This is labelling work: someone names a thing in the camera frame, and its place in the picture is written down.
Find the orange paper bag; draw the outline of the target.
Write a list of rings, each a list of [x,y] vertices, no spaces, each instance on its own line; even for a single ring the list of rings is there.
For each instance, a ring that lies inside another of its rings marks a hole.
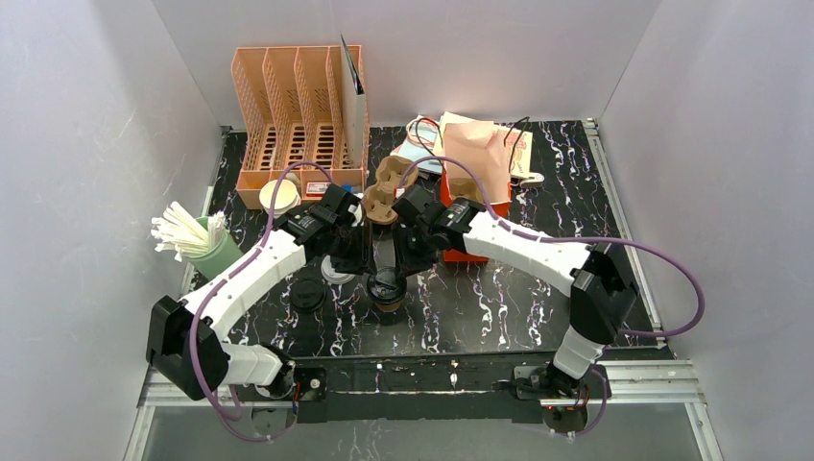
[[[511,149],[504,137],[493,129],[492,122],[450,123],[443,133],[443,155],[460,161],[465,168],[447,162],[441,180],[441,201],[450,206],[447,181],[455,178],[474,179],[496,214],[507,217],[512,200]]]

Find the kraft paper cup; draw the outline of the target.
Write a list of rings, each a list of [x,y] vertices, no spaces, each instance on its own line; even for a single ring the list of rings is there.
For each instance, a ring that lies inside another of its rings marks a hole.
[[[396,300],[396,301],[394,301],[394,300],[385,300],[385,301],[374,300],[373,301],[374,306],[379,311],[384,312],[384,313],[396,312],[401,307],[402,303],[403,303],[403,300]]]

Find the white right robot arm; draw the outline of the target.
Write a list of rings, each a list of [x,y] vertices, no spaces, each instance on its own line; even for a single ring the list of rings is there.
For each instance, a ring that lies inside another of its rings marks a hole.
[[[440,251],[487,258],[548,283],[570,300],[569,327],[547,365],[549,384],[573,387],[612,344],[638,297],[626,251],[605,241],[557,242],[466,198],[446,206],[420,186],[399,188],[393,209],[402,276],[430,268]]]

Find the aluminium rail frame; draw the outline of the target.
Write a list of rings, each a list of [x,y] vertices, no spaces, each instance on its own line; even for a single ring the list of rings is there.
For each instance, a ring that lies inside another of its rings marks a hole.
[[[129,460],[719,460],[693,367],[610,361],[574,397],[531,393],[540,358],[314,361],[298,403],[241,393],[224,428],[149,373]]]

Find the brown pulp cup carrier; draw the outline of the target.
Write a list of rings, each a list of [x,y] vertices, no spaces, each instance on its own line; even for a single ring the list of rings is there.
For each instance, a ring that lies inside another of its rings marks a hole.
[[[447,181],[449,197],[452,201],[465,198],[480,204],[484,203],[484,196],[472,178],[455,178]]]
[[[375,183],[365,190],[362,199],[368,220],[382,226],[389,226],[397,220],[397,213],[393,210],[395,190],[401,180],[404,180],[403,187],[409,187],[419,175],[417,168],[407,173],[411,163],[411,160],[399,156],[388,156],[380,161],[375,170]]]

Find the white cup lid underneath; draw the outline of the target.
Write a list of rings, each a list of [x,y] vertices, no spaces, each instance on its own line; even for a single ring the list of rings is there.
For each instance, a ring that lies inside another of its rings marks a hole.
[[[342,285],[355,278],[353,274],[345,274],[337,272],[331,264],[321,267],[323,278],[330,284]]]

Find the green straw holder cup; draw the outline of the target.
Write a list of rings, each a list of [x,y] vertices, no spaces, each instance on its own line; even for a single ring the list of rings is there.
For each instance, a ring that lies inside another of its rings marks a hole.
[[[217,277],[244,255],[226,226],[222,225],[222,228],[220,239],[212,249],[201,255],[184,258],[206,279]]]

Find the light blue paper bag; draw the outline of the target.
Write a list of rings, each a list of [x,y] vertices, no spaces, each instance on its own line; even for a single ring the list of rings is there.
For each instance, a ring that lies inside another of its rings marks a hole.
[[[443,152],[440,136],[441,123],[430,117],[419,115],[405,126],[405,139],[394,148],[392,156],[410,161]]]

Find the white wrapped straws bundle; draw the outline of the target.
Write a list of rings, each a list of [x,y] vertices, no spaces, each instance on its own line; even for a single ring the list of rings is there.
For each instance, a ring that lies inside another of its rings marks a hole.
[[[155,251],[172,252],[176,261],[210,255],[227,238],[222,211],[195,218],[179,202],[172,202],[151,222],[150,236],[156,240]]]

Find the grey folder in organizer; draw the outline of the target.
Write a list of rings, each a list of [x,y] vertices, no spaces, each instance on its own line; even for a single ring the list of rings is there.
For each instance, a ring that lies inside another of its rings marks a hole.
[[[344,135],[350,165],[361,168],[365,154],[367,96],[361,61],[361,47],[348,45],[340,36],[341,90]]]

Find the red white small box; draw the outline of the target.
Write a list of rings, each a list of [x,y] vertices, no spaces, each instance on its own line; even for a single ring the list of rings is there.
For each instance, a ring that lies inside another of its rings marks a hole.
[[[306,185],[305,193],[314,196],[323,195],[330,185],[330,182],[309,182]]]

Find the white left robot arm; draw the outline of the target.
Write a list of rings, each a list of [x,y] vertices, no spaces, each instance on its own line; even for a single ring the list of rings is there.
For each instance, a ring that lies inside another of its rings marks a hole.
[[[271,346],[231,344],[234,324],[278,283],[313,260],[331,256],[340,273],[371,263],[362,199],[336,184],[316,203],[296,206],[224,272],[179,300],[159,299],[151,312],[146,360],[191,400],[221,385],[270,386],[293,362]]]

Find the orange plastic file organizer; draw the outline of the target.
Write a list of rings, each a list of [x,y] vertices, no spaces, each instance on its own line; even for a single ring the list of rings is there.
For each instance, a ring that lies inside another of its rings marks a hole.
[[[309,182],[337,184],[361,192],[368,178],[370,122],[363,166],[350,165],[344,135],[340,45],[245,47],[235,51],[231,75],[247,128],[247,147],[236,192],[248,209],[261,207],[259,193],[292,169],[305,201]]]

